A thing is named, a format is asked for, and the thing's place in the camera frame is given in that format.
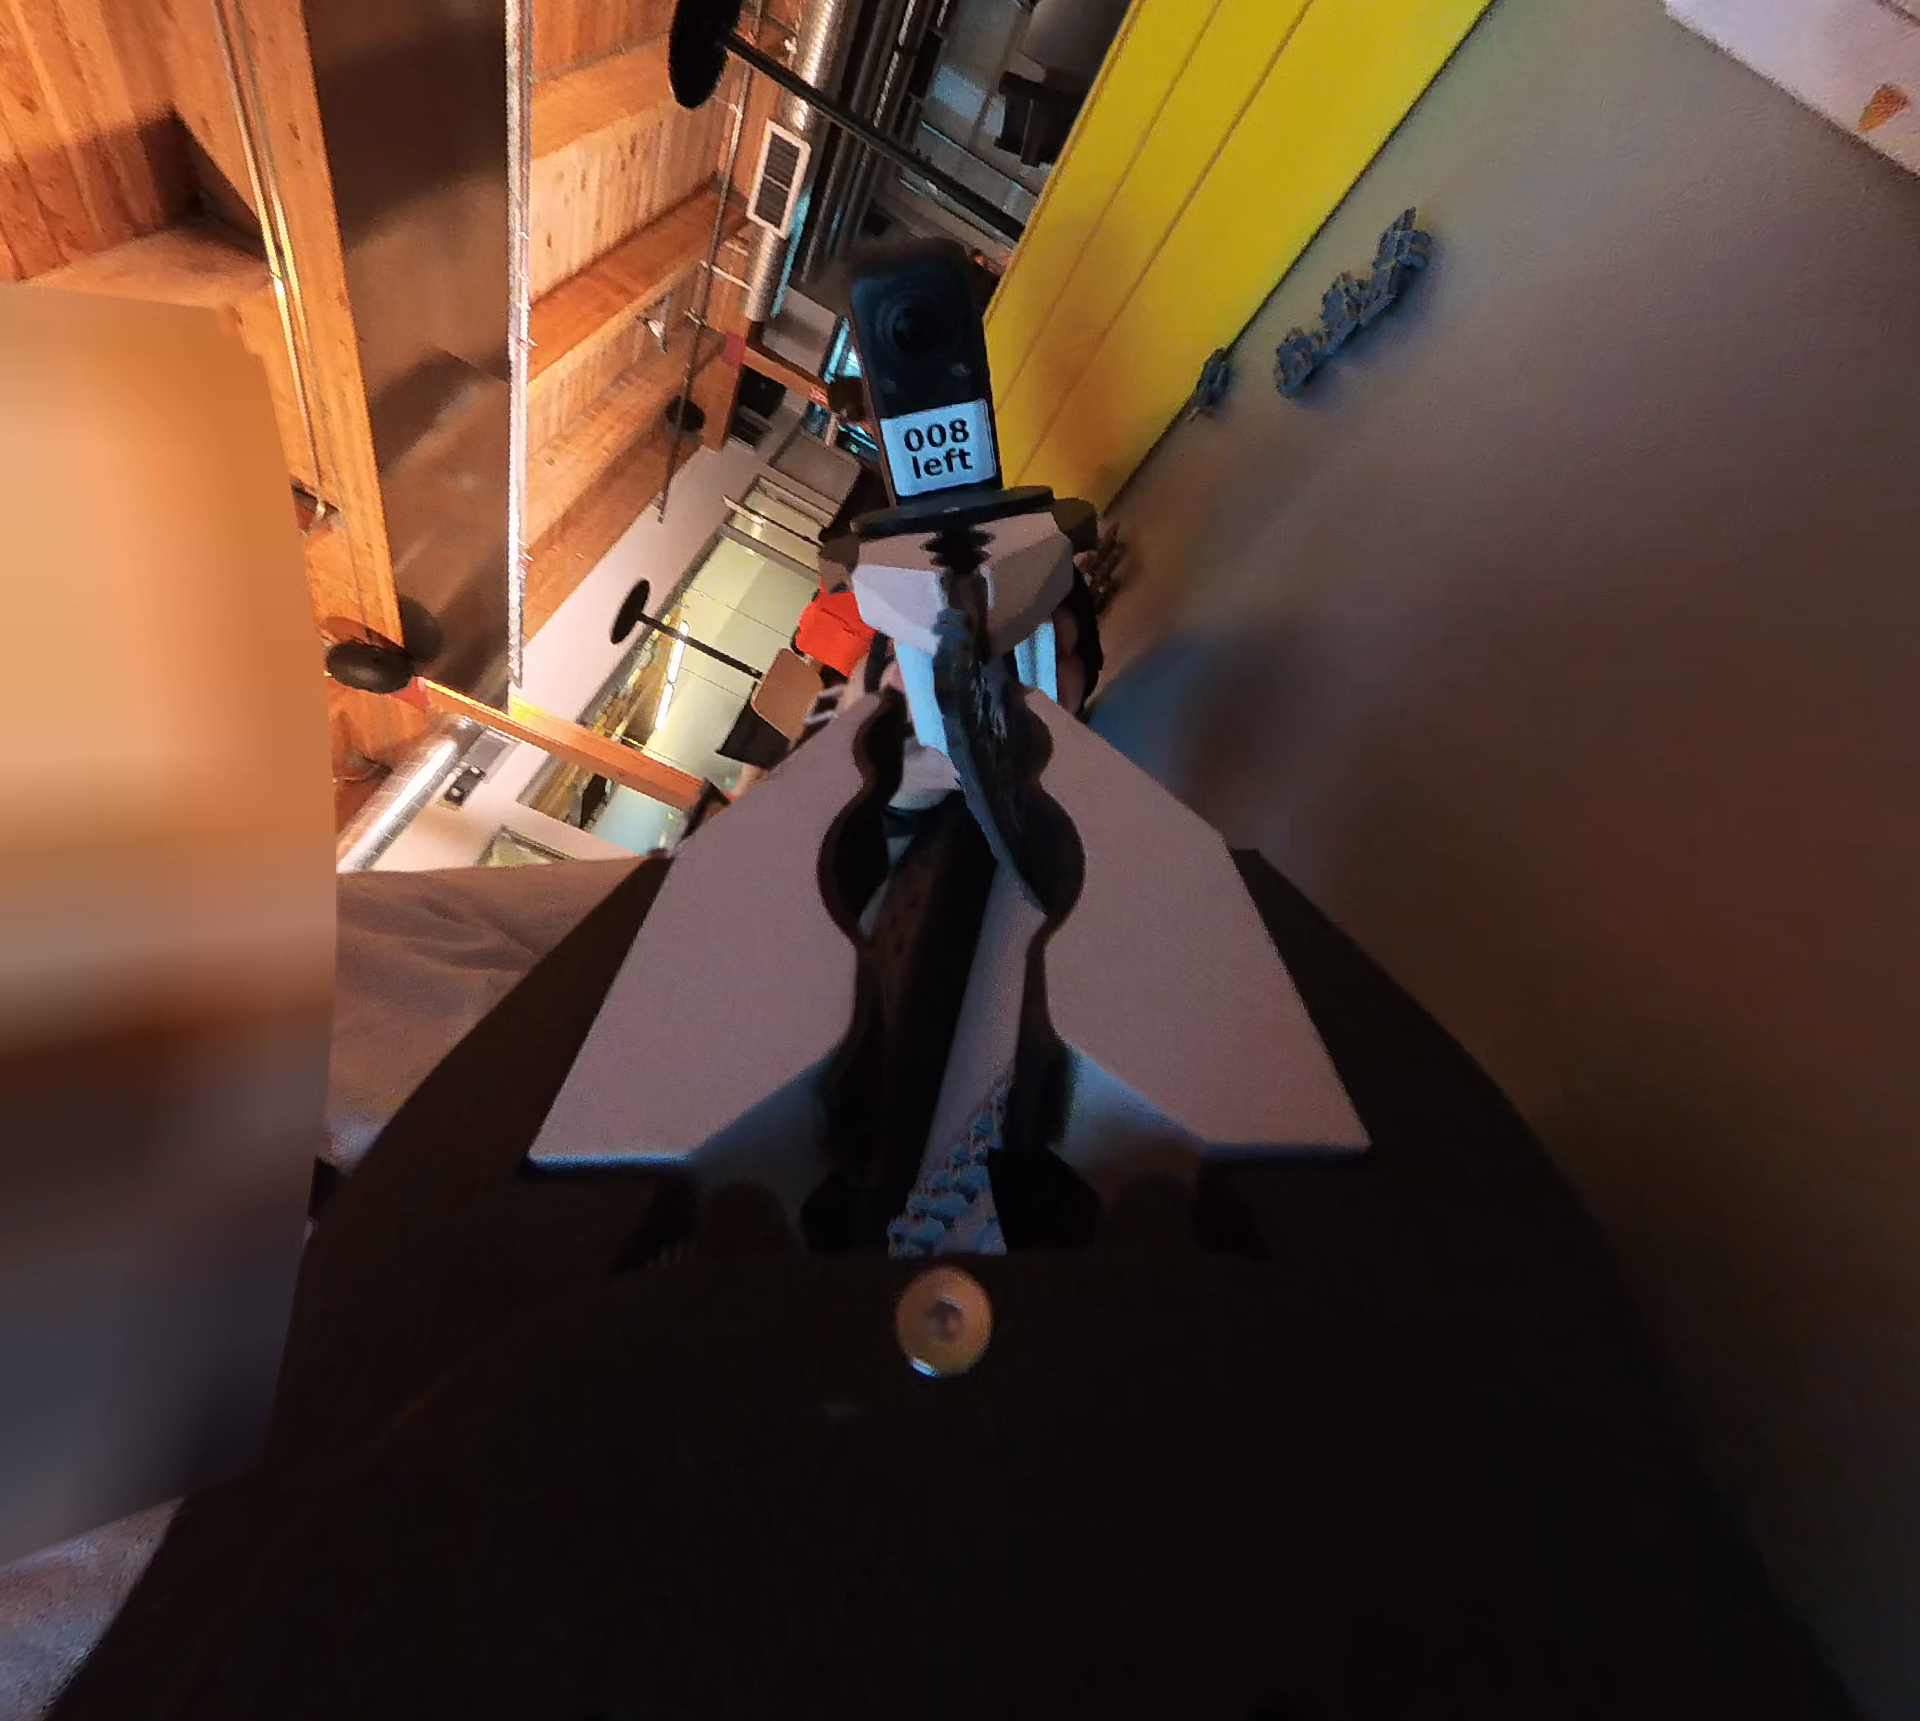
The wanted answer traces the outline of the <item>grey desk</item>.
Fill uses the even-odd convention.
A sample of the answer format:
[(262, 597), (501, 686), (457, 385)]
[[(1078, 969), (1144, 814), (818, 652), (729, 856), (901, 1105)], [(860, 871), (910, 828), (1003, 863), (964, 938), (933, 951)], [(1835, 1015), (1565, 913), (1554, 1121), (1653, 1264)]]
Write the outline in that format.
[(1915, 178), (1661, 0), (1498, 0), (1238, 353), (1118, 504), (1096, 727), (1523, 1113), (1915, 1717)]

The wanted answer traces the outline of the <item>white air vent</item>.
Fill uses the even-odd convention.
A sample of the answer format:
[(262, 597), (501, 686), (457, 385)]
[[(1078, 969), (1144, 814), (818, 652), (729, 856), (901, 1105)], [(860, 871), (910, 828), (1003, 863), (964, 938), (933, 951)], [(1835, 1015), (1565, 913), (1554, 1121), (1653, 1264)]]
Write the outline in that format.
[(755, 172), (745, 194), (745, 215), (778, 238), (787, 238), (803, 180), (811, 159), (811, 141), (794, 128), (767, 119), (760, 135)]

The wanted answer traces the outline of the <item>silver duct with grille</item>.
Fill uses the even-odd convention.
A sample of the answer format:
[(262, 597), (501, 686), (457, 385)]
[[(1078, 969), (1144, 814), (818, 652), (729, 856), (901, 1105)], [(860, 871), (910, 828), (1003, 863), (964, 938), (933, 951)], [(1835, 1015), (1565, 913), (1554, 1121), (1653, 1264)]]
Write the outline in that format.
[(505, 757), (505, 734), (466, 716), (436, 716), (400, 750), (372, 794), (347, 818), (335, 841), (335, 871), (372, 868), (420, 812), (466, 783), (459, 799), (486, 780)]

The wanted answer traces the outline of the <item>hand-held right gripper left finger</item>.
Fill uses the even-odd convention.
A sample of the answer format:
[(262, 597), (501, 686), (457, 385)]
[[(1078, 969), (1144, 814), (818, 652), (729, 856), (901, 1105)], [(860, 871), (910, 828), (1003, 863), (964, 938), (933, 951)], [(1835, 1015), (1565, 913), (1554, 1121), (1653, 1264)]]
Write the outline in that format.
[(531, 1169), (748, 1182), (799, 1219), (829, 1171), (823, 1086), (883, 879), (881, 731), (878, 707), (847, 709), (673, 852)]

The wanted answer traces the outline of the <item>scattered loose track links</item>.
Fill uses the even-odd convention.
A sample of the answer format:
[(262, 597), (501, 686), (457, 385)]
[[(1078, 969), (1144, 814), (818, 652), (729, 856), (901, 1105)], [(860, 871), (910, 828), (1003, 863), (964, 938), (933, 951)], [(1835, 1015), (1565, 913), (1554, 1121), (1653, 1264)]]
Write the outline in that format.
[[(1291, 326), (1275, 341), (1270, 379), (1278, 396), (1286, 402), (1300, 400), (1344, 347), (1398, 306), (1412, 280), (1428, 269), (1431, 250), (1433, 235), (1417, 205), (1408, 205), (1394, 215), (1382, 230), (1368, 265), (1338, 271), (1320, 293), (1315, 315)], [(1234, 351), (1228, 344), (1207, 353), (1175, 409), (1171, 428), (1201, 416), (1209, 418), (1223, 408), (1236, 385)], [(1115, 526), (1111, 521), (1102, 522), (1093, 547), (1075, 558), (1096, 612), (1111, 603), (1130, 571), (1128, 542)]]

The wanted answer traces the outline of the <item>tan office chair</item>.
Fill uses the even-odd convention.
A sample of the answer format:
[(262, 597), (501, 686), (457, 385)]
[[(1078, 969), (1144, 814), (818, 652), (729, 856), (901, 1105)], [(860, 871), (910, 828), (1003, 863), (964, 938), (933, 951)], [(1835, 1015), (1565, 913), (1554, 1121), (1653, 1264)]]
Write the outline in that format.
[(781, 649), (755, 682), (748, 707), (772, 733), (767, 747), (785, 757), (803, 734), (821, 693), (821, 670), (795, 649)]

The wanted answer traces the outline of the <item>yellow plastic bin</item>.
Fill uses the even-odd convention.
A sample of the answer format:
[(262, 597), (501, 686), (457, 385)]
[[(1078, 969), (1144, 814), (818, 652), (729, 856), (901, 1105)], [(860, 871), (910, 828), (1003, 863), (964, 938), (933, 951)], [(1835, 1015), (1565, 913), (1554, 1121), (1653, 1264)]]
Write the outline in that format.
[(996, 293), (1002, 468), (1108, 503), (1494, 0), (1132, 0)]

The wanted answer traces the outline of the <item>black ceiling pole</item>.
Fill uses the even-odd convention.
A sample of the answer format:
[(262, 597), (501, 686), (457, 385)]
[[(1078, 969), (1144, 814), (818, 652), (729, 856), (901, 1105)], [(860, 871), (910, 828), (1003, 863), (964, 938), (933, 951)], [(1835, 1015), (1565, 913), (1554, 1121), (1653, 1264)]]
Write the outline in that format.
[(1025, 227), (1019, 218), (972, 190), (972, 186), (958, 176), (890, 140), (878, 132), (875, 125), (851, 113), (843, 101), (833, 99), (827, 91), (794, 72), (794, 67), (773, 60), (745, 40), (735, 28), (742, 2), (743, 0), (675, 0), (673, 18), (668, 28), (668, 80), (681, 108), (691, 110), (708, 101), (723, 74), (725, 60), (735, 57), (755, 75), (770, 80), (784, 94), (802, 101), (803, 108), (835, 125), (847, 138), (860, 141), (900, 169), (923, 180), (947, 205), (967, 215), (979, 227), (1008, 244), (1017, 244)]
[(719, 650), (708, 645), (705, 640), (694, 637), (691, 632), (683, 630), (683, 627), (673, 625), (664, 617), (649, 612), (648, 603), (651, 601), (649, 594), (654, 592), (649, 587), (651, 583), (641, 578), (628, 590), (621, 605), (617, 606), (613, 614), (612, 630), (608, 635), (615, 646), (623, 645), (638, 629), (645, 629), (651, 635), (658, 635), (680, 649), (700, 652), (732, 669), (732, 673), (743, 674), (755, 682), (764, 681), (761, 669), (755, 669), (743, 659), (732, 652)]

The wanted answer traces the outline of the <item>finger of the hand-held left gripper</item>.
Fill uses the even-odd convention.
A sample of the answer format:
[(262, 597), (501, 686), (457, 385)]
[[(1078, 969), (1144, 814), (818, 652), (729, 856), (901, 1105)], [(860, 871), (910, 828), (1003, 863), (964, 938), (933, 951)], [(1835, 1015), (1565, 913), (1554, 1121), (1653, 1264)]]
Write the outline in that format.
[(927, 556), (860, 556), (850, 583), (862, 620), (875, 639), (891, 645), (887, 657), (862, 657), (851, 679), (866, 695), (875, 695), (886, 684), (883, 674), (896, 669), (894, 684), (905, 700), (939, 700), (937, 625), (947, 609), (941, 572)]
[(979, 652), (1009, 659), (1022, 684), (1066, 700), (1072, 661), (1060, 618), (1078, 574), (1070, 534), (1052, 508), (1002, 513), (977, 533)]

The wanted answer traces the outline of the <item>orange plastic object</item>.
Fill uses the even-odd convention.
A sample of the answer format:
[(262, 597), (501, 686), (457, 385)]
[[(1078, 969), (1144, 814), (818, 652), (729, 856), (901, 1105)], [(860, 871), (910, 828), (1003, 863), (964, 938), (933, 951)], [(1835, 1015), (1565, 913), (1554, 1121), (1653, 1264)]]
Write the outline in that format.
[(792, 635), (792, 649), (823, 674), (851, 679), (875, 639), (875, 630), (863, 620), (851, 589), (821, 589), (799, 617)]

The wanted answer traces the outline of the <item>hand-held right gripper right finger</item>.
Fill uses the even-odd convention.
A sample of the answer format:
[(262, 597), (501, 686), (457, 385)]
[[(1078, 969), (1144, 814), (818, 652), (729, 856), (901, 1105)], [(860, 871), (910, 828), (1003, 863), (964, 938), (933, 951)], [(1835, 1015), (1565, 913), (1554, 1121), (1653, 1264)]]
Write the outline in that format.
[(1347, 1162), (1371, 1138), (1221, 834), (1048, 699), (1017, 888), (1017, 1250), (1139, 1182)]

